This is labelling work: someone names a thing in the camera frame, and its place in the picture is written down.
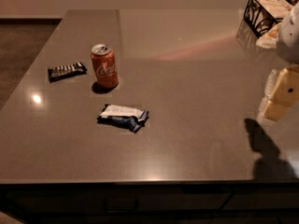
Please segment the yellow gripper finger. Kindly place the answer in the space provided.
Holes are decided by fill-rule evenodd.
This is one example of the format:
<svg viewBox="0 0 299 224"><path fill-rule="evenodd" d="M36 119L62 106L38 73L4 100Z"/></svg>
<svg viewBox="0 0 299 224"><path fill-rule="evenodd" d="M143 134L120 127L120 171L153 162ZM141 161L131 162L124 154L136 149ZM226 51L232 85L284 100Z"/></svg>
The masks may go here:
<svg viewBox="0 0 299 224"><path fill-rule="evenodd" d="M264 87L264 96L259 107L259 114L261 116L263 115L263 112L265 111L266 108L266 104L270 100L272 91L274 90L277 84L278 75L279 75L279 71L277 69L273 69L266 80L265 87Z"/></svg>
<svg viewBox="0 0 299 224"><path fill-rule="evenodd" d="M299 101L299 66L279 71L277 84L266 104L262 117L277 121L282 119Z"/></svg>

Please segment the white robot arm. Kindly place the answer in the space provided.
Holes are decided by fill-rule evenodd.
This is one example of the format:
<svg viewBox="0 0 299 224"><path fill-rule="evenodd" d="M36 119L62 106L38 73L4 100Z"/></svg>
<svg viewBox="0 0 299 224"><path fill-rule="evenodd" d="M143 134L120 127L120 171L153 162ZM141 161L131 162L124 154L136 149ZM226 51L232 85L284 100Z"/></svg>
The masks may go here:
<svg viewBox="0 0 299 224"><path fill-rule="evenodd" d="M256 45L275 49L281 59L291 64L290 67L271 71L259 108L261 119L277 121L299 101L299 3L282 22L262 35Z"/></svg>

